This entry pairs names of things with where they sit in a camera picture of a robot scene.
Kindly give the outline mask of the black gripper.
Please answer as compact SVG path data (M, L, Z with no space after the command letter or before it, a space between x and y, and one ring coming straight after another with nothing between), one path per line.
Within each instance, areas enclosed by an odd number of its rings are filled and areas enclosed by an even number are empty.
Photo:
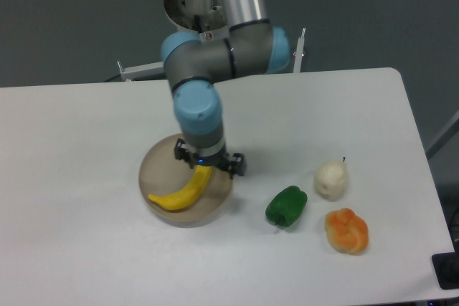
M227 153L224 146L217 153L210 156L202 156L198 153L191 152L186 142L182 138L178 138L174 146L174 157L178 161L183 161L189 165L191 169L196 166L215 167L220 171L228 173L229 178L233 179L235 176L243 177L247 170L247 162L245 155L242 153Z

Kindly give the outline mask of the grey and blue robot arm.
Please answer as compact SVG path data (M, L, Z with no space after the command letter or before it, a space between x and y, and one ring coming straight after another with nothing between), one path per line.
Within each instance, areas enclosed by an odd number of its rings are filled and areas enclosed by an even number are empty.
M184 5L196 29L173 33L161 45L174 114L183 133L174 156L190 167L212 166L243 176L244 155L227 152L222 103L214 84L283 70L290 61L287 34L270 23L264 0L222 0L228 35L203 42L197 0L185 0Z

